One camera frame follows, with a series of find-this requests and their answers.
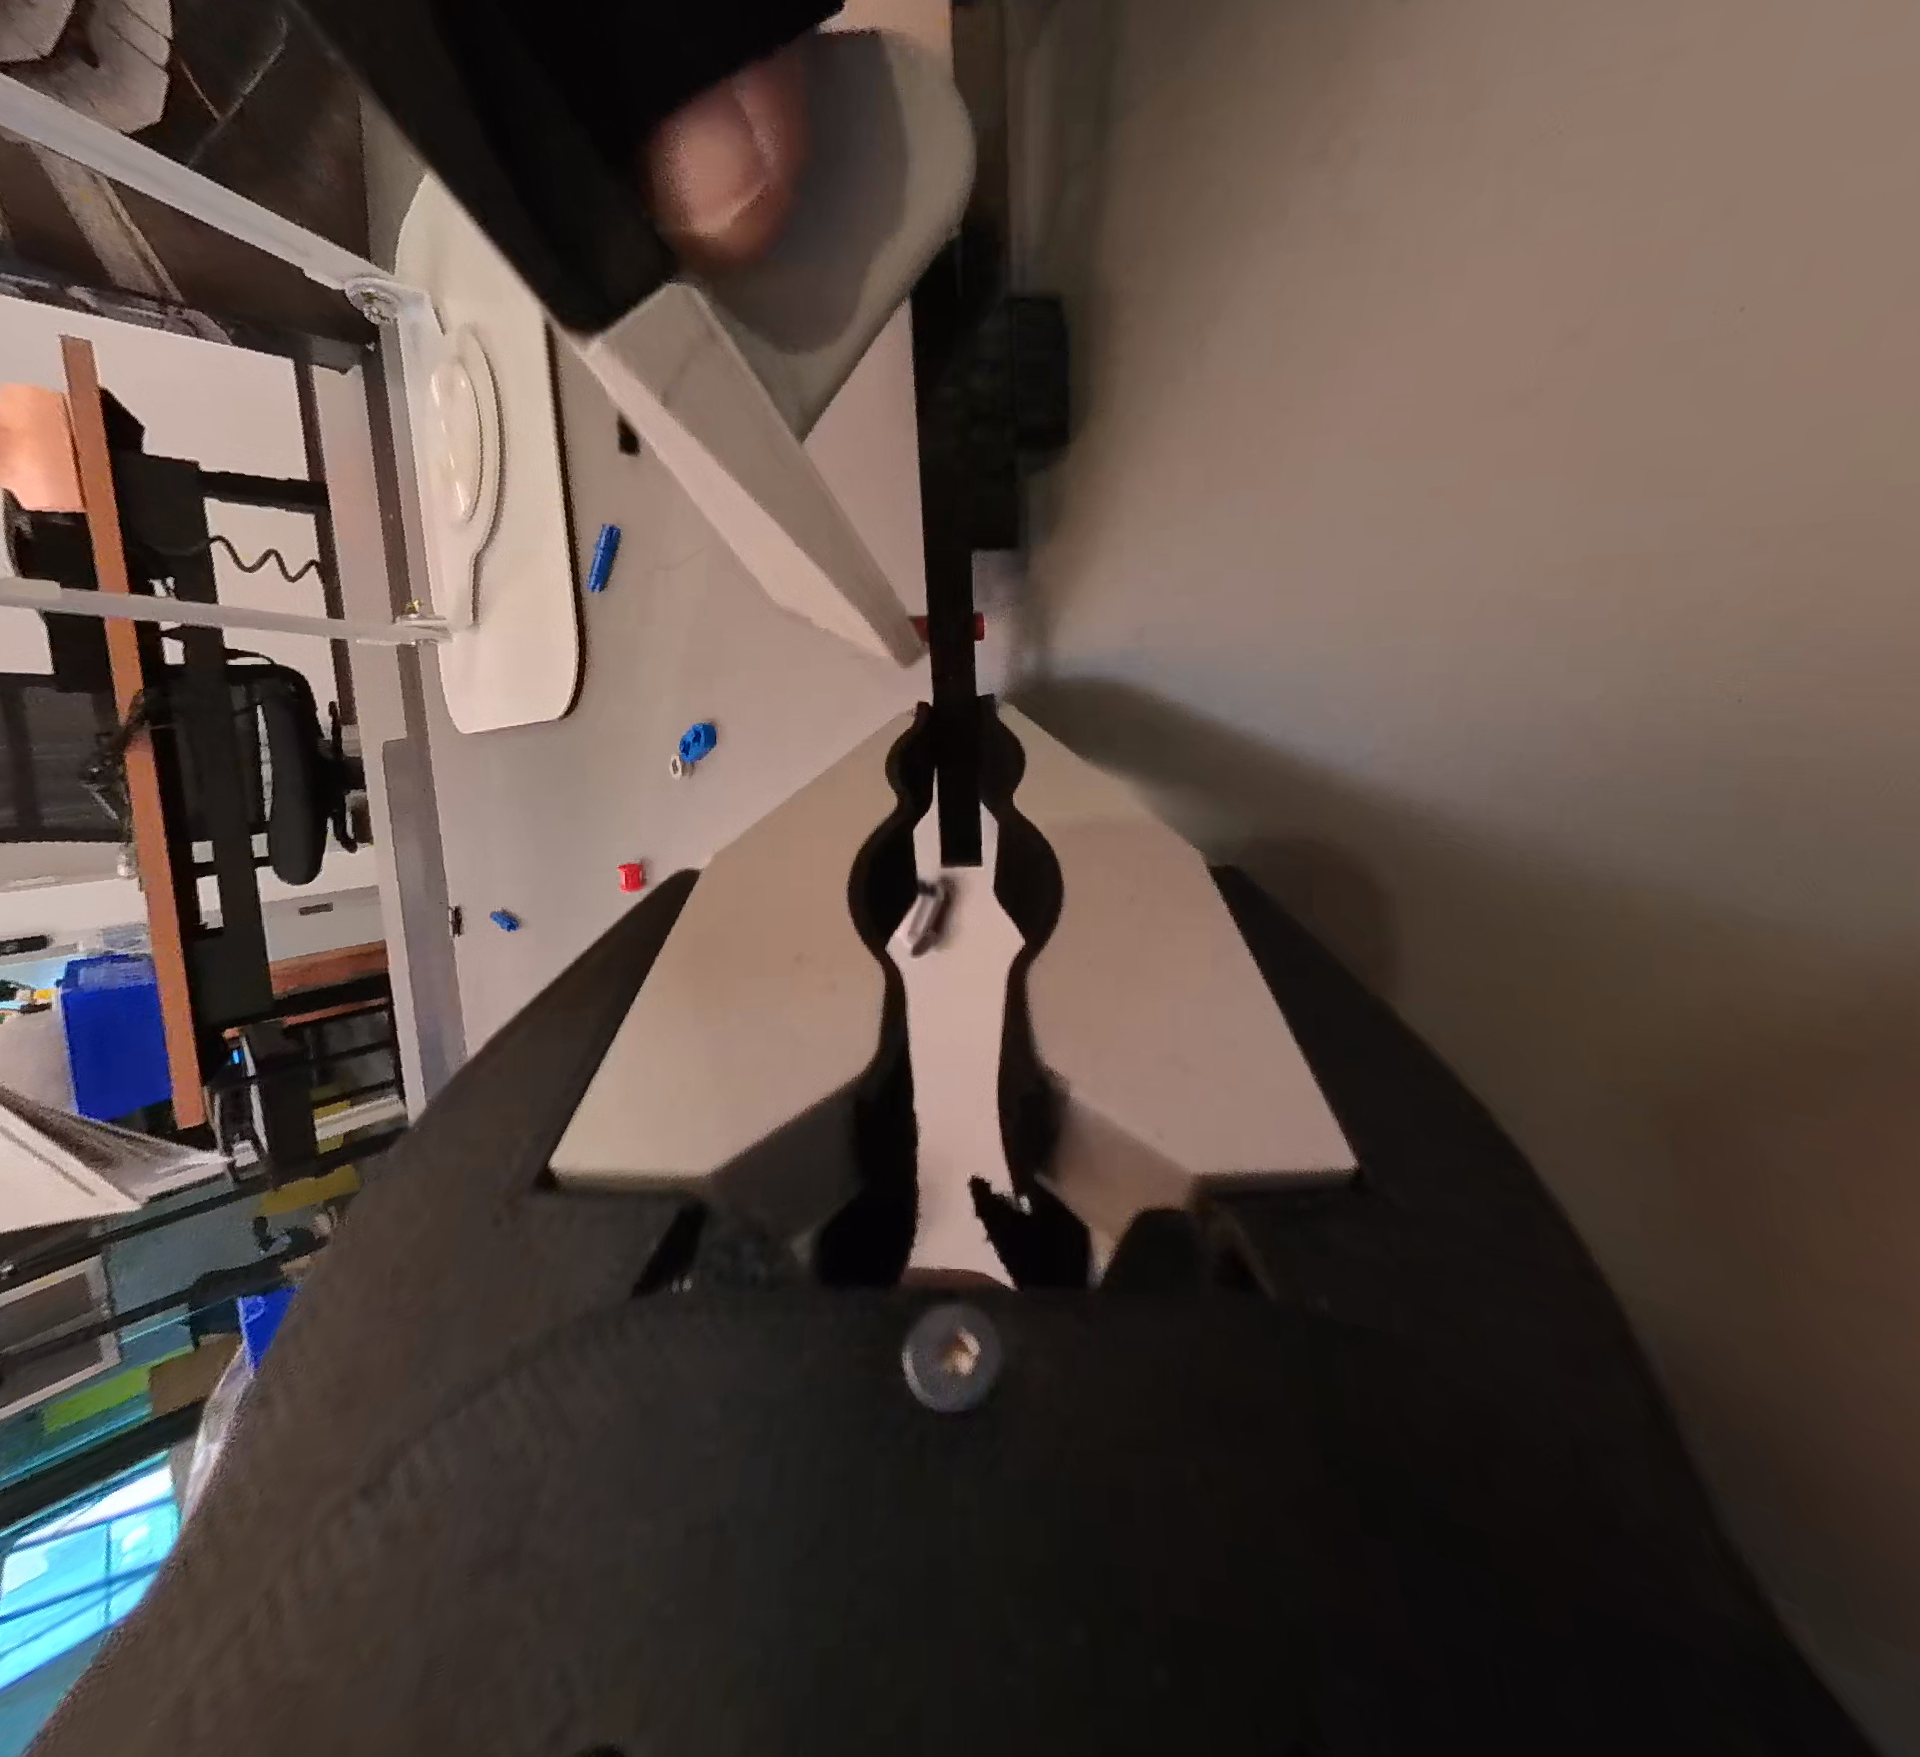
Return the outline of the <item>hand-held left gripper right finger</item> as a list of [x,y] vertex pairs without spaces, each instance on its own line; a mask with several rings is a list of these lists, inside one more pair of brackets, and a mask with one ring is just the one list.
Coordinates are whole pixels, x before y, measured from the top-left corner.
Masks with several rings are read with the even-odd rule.
[[1342,1189],[1357,1157],[1205,858],[1019,711],[984,702],[979,802],[1004,983],[1004,1170],[972,1206],[1019,1289],[1087,1289],[1143,1217]]

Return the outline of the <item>black office chair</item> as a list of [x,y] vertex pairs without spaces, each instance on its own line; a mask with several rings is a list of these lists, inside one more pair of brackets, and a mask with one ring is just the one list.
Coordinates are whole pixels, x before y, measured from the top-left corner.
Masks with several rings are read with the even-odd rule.
[[[338,707],[321,711],[299,670],[250,651],[228,651],[223,666],[251,864],[289,885],[314,884],[330,850],[352,856],[370,845],[363,760]],[[131,838],[126,749],[160,733],[174,752],[181,819],[194,841],[212,843],[186,729],[186,680],[186,666],[160,666],[131,717],[82,752],[79,786],[123,838]]]

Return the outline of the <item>person's right hand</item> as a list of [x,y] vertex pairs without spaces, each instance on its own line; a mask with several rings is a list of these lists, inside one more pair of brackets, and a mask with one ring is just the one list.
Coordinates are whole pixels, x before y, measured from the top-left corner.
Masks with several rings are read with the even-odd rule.
[[687,268],[745,266],[788,223],[808,153],[808,49],[802,38],[735,72],[643,139],[646,206]]

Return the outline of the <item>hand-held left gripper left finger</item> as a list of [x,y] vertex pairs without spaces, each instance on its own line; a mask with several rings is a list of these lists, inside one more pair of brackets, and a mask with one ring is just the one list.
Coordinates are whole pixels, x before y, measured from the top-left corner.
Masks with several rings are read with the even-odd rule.
[[710,858],[563,1132],[563,1189],[695,1199],[831,1285],[917,1225],[892,942],[920,898],[932,715],[900,715]]

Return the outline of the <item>blue storage crate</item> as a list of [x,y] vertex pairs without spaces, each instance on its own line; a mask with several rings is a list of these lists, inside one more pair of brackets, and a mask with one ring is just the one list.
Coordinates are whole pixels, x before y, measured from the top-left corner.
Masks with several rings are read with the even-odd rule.
[[69,961],[56,984],[74,1110],[126,1119],[171,1100],[160,984],[145,952]]

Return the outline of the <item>instruction booklet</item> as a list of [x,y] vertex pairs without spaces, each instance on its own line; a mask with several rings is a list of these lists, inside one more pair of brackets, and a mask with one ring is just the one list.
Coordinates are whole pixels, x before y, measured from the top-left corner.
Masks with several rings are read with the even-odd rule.
[[33,1235],[217,1182],[220,1151],[150,1139],[2,1090],[2,1235]]

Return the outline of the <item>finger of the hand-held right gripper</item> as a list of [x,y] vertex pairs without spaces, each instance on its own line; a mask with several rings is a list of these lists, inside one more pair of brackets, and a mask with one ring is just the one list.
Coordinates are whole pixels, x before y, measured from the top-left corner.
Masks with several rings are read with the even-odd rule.
[[867,349],[854,331],[780,345],[699,284],[583,338],[588,374],[770,602],[913,666],[923,642],[806,448]]

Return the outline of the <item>white stand base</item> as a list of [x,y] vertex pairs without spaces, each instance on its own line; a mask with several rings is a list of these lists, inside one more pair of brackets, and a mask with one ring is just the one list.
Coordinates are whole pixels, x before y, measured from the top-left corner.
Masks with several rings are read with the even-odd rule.
[[395,278],[443,707],[465,736],[559,721],[583,635],[547,320],[431,174],[402,218]]

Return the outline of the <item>long black beam assembly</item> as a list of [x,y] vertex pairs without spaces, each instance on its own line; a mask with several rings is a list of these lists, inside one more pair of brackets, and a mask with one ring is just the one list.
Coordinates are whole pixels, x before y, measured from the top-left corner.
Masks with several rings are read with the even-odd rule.
[[951,72],[972,120],[962,226],[910,305],[942,858],[979,868],[982,699],[972,563],[1020,532],[1020,479],[1066,442],[1066,327],[1014,290],[1008,0],[951,0]]

